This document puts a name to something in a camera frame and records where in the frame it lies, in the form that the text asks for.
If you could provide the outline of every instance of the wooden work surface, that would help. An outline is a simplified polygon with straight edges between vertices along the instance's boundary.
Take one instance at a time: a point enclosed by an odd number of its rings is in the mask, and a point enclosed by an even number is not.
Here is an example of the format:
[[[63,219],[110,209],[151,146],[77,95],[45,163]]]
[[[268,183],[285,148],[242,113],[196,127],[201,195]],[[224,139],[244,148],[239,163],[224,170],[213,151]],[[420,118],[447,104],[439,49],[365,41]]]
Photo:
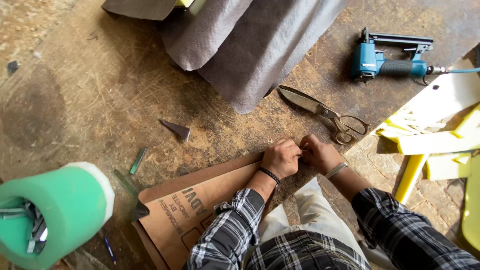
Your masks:
[[[199,75],[168,64],[152,22],[110,17],[102,2],[80,0],[41,45],[42,58],[24,64],[1,87],[0,178],[47,172],[72,161],[96,164],[116,192],[105,227],[119,259],[116,269],[152,269],[130,225],[135,200],[112,172],[126,175],[141,147],[148,151],[130,177],[139,189],[260,152],[283,137],[300,142],[314,133],[330,142],[333,126],[285,104],[276,91],[252,113],[238,115]],[[435,49],[423,58],[446,66],[480,41],[478,14],[476,0],[350,3],[283,84],[375,127],[423,86],[384,77],[366,85],[352,82],[350,58],[362,29],[434,37]],[[386,58],[397,58],[389,52]],[[158,118],[191,128],[190,141],[178,140]],[[309,180],[306,175],[311,172],[287,181],[276,202]],[[100,237],[83,248],[113,267]]]

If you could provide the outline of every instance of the plaid shirt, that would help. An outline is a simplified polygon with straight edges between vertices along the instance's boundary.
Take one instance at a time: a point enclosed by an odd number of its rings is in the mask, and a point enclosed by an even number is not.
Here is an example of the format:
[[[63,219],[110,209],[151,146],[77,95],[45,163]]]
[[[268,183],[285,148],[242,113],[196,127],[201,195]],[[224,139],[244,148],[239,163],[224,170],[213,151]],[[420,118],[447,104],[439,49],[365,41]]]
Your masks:
[[[480,269],[472,255],[450,243],[421,214],[390,193],[365,189],[352,200],[370,248],[379,245],[398,269]],[[251,189],[215,208],[218,217],[192,248],[184,269],[239,269],[249,243],[258,244],[257,227],[265,207]],[[314,232],[277,236],[253,250],[246,269],[371,269],[342,242]]]

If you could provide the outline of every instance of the scissors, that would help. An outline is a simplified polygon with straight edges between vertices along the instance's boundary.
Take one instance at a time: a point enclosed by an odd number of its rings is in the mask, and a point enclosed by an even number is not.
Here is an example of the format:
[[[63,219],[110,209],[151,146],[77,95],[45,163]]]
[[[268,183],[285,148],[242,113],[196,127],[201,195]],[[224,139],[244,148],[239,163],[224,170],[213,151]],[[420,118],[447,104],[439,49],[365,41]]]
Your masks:
[[[330,119],[330,121],[333,122],[333,125],[336,128],[335,141],[339,144],[351,145],[357,142],[357,137],[348,133],[350,129],[361,135],[367,134],[368,126],[370,124],[365,123],[361,119],[351,115],[339,115],[331,108],[327,107],[325,104],[291,87],[279,86],[278,88],[280,90],[280,93],[282,93],[282,95],[292,103],[315,114],[320,114]],[[342,125],[346,126],[345,130],[340,127],[339,122]]]

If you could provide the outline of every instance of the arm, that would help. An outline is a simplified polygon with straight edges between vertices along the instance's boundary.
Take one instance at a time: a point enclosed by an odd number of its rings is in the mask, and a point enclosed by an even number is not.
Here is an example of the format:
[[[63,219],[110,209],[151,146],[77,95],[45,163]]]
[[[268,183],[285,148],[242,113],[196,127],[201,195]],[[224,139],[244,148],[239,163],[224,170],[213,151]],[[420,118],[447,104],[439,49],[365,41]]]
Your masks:
[[[306,146],[303,158],[322,175],[343,162],[332,145],[319,142],[314,135],[304,137],[300,145]],[[410,211],[390,193],[373,188],[348,167],[330,181],[352,203],[369,247],[380,245],[398,269],[480,267],[480,262],[436,231],[425,216]]]
[[[265,150],[261,166],[282,179],[297,172],[300,154],[293,140],[280,140]],[[217,218],[193,246],[183,269],[239,269],[249,243],[258,243],[258,223],[275,186],[275,180],[258,171],[231,203],[215,207]]]

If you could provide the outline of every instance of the hand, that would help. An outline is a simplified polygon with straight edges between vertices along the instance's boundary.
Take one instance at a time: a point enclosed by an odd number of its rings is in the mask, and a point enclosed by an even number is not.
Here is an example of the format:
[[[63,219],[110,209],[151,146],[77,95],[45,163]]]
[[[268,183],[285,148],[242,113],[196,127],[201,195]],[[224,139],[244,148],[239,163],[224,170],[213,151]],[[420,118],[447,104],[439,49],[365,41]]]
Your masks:
[[[301,155],[302,150],[292,139],[281,139],[265,149],[261,166],[282,179],[298,171]]]
[[[303,137],[300,147],[303,149],[303,160],[323,176],[343,162],[333,145],[320,142],[313,134]]]

